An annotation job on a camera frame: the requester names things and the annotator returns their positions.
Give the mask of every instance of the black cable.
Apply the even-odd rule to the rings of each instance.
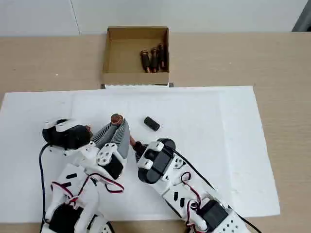
[[[164,147],[166,149],[169,149],[171,151],[173,151],[175,154],[177,154],[180,158],[182,158],[193,170],[195,173],[198,174],[198,176],[204,181],[206,182],[211,188],[215,189],[211,184],[210,182],[207,181],[207,179],[205,179],[204,176],[202,176],[198,171],[197,169],[194,168],[194,166],[184,157],[182,156],[178,151],[176,151],[175,149],[173,149],[172,147],[169,147],[167,145],[164,145]],[[243,220],[243,222],[245,222],[246,224],[248,224],[250,227],[252,227],[255,231],[257,231],[258,233],[262,233],[254,224],[252,224],[251,222],[247,221],[245,218],[243,218],[241,215],[239,215],[238,213],[236,213],[240,219]]]
[[[195,173],[198,174],[198,176],[199,176],[205,183],[207,183],[212,189],[215,189],[215,188],[210,184],[210,182],[208,182],[208,180],[205,179],[205,177],[202,176],[201,173],[198,172],[197,169],[195,169],[195,167],[194,167],[184,156],[182,156],[178,151],[176,151],[175,149],[173,149],[172,147],[169,147],[169,146],[167,146],[167,145],[164,145],[164,147],[167,148],[167,149],[169,149],[169,150],[171,150],[171,151],[173,151],[173,152],[174,152],[175,154],[177,154],[180,158],[182,158],[182,159],[195,171]]]
[[[44,175],[43,175],[43,167],[42,167],[42,154],[48,146],[49,146],[49,143],[45,144],[39,153],[39,166],[40,166],[41,186],[42,186],[42,201],[43,201],[42,221],[41,221],[40,233],[42,232],[42,228],[44,225],[44,218],[45,218],[45,187],[44,187]]]
[[[248,224],[250,227],[252,227],[255,231],[257,231],[258,233],[262,233],[254,224],[252,224],[251,222],[247,221],[245,218],[243,218],[241,215],[239,215],[237,213],[237,215],[240,217],[240,219],[243,220],[243,222],[245,222],[246,224]]]

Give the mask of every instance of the white wall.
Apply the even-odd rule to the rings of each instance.
[[[0,36],[78,34],[70,0],[0,0]]]
[[[72,0],[82,34],[110,25],[174,32],[291,31],[307,0]]]
[[[173,32],[289,32],[307,0],[0,0],[0,36],[104,33],[111,25]]]

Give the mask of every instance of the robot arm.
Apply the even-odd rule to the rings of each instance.
[[[127,161],[130,133],[127,121],[114,114],[111,122],[91,137],[89,128],[73,120],[46,122],[45,140],[52,149],[75,157],[51,184],[52,202],[45,213],[43,233],[112,233],[99,212],[99,182],[110,193],[124,188],[116,180]]]
[[[170,139],[149,145],[131,140],[138,177],[154,188],[196,233],[249,233],[245,223],[210,183],[175,150]]]

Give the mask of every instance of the wooden table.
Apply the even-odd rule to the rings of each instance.
[[[103,35],[0,38],[0,93],[99,89],[103,50]],[[310,232],[311,34],[172,33],[170,55],[175,86],[253,85],[281,215],[251,220],[265,233]],[[180,221],[113,225],[116,233],[184,231]],[[0,224],[0,233],[38,229]]]

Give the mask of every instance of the cardboard box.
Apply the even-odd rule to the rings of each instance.
[[[140,51],[167,47],[167,70],[145,73]],[[103,83],[162,84],[169,82],[169,30],[167,27],[108,27],[104,52]]]

